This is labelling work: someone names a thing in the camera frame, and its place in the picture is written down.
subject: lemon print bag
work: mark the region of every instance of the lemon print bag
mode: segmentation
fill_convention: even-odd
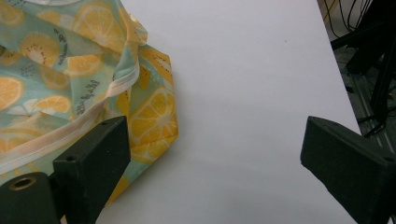
[[[120,0],[0,0],[0,184],[126,116],[132,160],[112,198],[177,138],[169,57]]]

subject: white table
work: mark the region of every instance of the white table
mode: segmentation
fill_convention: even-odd
[[[309,115],[359,131],[316,0],[124,0],[170,55],[179,138],[97,223],[355,223],[300,162]]]

